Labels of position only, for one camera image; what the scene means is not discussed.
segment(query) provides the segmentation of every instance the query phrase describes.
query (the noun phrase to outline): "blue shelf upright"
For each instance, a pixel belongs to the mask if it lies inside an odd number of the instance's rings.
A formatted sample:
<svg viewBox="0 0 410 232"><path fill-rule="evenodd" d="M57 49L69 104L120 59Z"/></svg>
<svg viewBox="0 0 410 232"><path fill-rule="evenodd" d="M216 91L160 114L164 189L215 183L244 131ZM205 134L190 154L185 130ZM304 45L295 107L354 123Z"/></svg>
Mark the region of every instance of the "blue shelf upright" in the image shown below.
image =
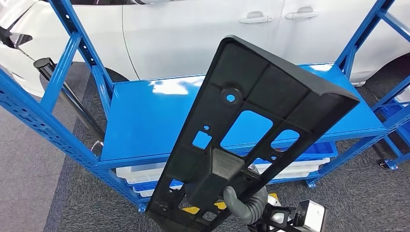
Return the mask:
<svg viewBox="0 0 410 232"><path fill-rule="evenodd" d="M351 68L354 61L354 55L360 48L375 26L380 20L385 21L394 30L396 30L401 36L403 36L410 43L410 29L396 19L388 12L388 9L393 4L394 0L377 0L375 5L371 8L358 30L355 32L351 40L348 42L340 56L336 60L336 65L345 73L346 77L350 77ZM378 110L385 106L391 106L391 100L410 85L410 76L397 85L392 91L390 91L383 99L372 107L372 111L376 113ZM404 160L410 159L410 154L401 155L397 147L387 137L390 133L396 131L398 128L410 121L410 107L403 107L400 111L391 115L383 122L386 131L376 135L362 138L355 143L346 152L338 156L335 160L325 164L322 169L319 170L320 176L306 180L310 187L314 187L316 182L323 178L325 175L346 163L356 155L362 153L381 139L385 139L386 142L393 148L393 151L399 156L395 160L386 160L387 166L394 170L397 168L396 164Z"/></svg>
<svg viewBox="0 0 410 232"><path fill-rule="evenodd" d="M139 195L110 169L98 166L99 157L86 148L53 115L67 71L78 50L97 83L105 115L109 113L113 82L98 57L69 0L49 0L70 38L53 72L45 94L38 103L21 86L0 70L0 105L39 133L67 156L79 162L97 178L138 205Z"/></svg>

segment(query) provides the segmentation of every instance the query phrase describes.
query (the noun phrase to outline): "yellow label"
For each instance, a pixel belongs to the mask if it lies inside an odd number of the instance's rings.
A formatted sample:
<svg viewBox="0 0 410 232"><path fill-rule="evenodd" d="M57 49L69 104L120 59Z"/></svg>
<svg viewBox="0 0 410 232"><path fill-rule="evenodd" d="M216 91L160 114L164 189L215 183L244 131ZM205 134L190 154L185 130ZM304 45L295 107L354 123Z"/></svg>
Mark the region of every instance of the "yellow label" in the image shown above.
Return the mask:
<svg viewBox="0 0 410 232"><path fill-rule="evenodd" d="M271 197L274 197L278 200L278 196L276 195L276 193L269 193L268 195L271 196ZM220 209L220 210L223 210L223 209L226 208L225 202L218 202L218 203L215 203L214 205L216 205L218 207L218 209ZM193 207L183 208L182 210L184 210L184 211L186 211L190 214L196 214L199 211L199 208L193 206Z"/></svg>

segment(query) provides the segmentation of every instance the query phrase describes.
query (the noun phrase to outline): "blue plastic crate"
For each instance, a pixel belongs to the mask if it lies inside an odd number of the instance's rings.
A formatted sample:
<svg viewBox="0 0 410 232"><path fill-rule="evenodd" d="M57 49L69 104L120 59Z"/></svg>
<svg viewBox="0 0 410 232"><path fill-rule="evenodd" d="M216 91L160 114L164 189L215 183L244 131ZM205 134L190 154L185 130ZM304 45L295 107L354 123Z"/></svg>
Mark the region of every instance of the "blue plastic crate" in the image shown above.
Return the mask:
<svg viewBox="0 0 410 232"><path fill-rule="evenodd" d="M392 99L388 102L388 104L396 104L399 103L396 99ZM393 116L405 106L403 105L386 105L381 108L381 113L383 116L388 119L389 117ZM410 146L410 122L404 124L403 126L399 127L396 132L401 136L401 138Z"/></svg>
<svg viewBox="0 0 410 232"><path fill-rule="evenodd" d="M330 158L337 156L337 149L335 142L326 142L326 143L317 143L309 147L296 161L309 161L309 160L321 160L323 158ZM267 163L262 159L256 159L255 164L262 164ZM300 178L287 178L287 179L275 179L270 181L270 184L275 183L283 183L289 181L296 181L296 180L303 180L307 178L311 178L311 176L316 175L318 172L312 172L308 177L300 177ZM180 181L173 180L170 186L179 186L183 183ZM150 181L138 184L128 184L128 186L132 187L134 191L144 191L144 190L152 190L155 189L157 185L157 181ZM150 197L141 197L140 204L138 211L144 212L146 204L148 203Z"/></svg>
<svg viewBox="0 0 410 232"><path fill-rule="evenodd" d="M144 190L150 190L150 189L155 189L157 186L158 181L149 181L149 182L144 182L144 183L138 183L138 184L133 184L130 185L127 183L128 186L132 187L134 191L144 191ZM171 181L169 184L170 187L173 186L179 186L182 185L183 183L177 180Z"/></svg>

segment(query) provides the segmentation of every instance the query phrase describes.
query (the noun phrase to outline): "black plastic bracket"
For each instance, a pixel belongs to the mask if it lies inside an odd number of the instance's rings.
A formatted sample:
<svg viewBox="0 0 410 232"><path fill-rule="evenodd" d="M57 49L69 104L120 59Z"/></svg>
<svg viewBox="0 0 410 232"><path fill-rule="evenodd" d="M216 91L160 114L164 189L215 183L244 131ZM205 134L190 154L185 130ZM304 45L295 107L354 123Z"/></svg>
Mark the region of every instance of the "black plastic bracket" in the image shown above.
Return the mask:
<svg viewBox="0 0 410 232"><path fill-rule="evenodd" d="M148 203L146 213L167 232L211 231L229 215L214 203L232 186L246 201L291 164L359 100L296 65L235 36L223 39L198 92L176 144ZM245 157L223 149L222 139L241 112L250 110L273 126ZM299 133L286 151L271 147L284 130ZM201 131L211 136L205 149L192 144ZM262 174L248 170L261 158L272 163ZM170 182L184 183L180 190ZM179 208L186 196L200 208L190 214ZM204 215L216 215L211 221Z"/></svg>

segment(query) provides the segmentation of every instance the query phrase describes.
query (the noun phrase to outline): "gray corrugated hose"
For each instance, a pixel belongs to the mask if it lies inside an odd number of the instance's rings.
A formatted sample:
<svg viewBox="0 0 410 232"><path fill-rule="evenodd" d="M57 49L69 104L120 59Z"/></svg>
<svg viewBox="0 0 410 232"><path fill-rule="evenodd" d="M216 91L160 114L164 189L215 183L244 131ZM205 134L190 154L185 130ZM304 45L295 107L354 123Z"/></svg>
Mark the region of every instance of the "gray corrugated hose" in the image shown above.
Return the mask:
<svg viewBox="0 0 410 232"><path fill-rule="evenodd" d="M244 224L249 225L262 216L268 200L268 193L266 187L263 187L246 203L242 203L238 200L235 189L232 186L227 186L223 190L223 200L233 215L237 216Z"/></svg>

